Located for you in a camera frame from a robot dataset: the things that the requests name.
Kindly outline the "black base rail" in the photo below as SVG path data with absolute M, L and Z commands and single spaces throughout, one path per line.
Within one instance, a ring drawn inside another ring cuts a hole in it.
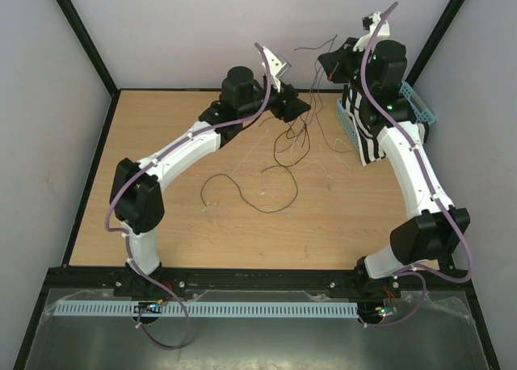
M 367 280 L 353 270 L 275 270 L 160 268 L 151 278 L 177 296 L 191 299 L 205 291 L 307 292 L 331 298 L 386 298 L 400 296 L 401 285 L 388 278 Z

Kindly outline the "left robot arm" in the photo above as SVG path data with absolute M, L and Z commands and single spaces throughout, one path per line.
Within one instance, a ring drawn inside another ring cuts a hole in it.
M 282 82 L 288 63 L 272 62 L 262 82 L 251 69 L 235 66 L 221 83 L 219 98 L 180 137 L 156 153 L 133 162 L 121 160 L 116 167 L 107 218 L 120 221 L 128 247 L 127 264 L 136 273 L 132 285 L 143 295 L 161 286 L 156 232 L 165 214 L 162 193 L 169 184 L 201 158 L 228 144 L 249 128 L 265 111 L 285 123 L 309 111 L 296 89 Z

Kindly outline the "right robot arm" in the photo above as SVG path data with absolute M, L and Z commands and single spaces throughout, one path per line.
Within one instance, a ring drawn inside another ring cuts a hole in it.
M 354 289 L 371 296 L 381 279 L 429 271 L 428 261 L 449 261 L 458 246 L 468 245 L 464 233 L 470 216 L 443 190 L 424 150 L 428 125 L 419 120 L 402 81 L 405 45 L 395 40 L 367 45 L 350 38 L 317 60 L 330 82 L 343 85 L 339 106 L 362 163 L 388 160 L 406 206 L 407 219 L 391 232 L 388 245 L 358 262 L 362 271 L 353 277 Z

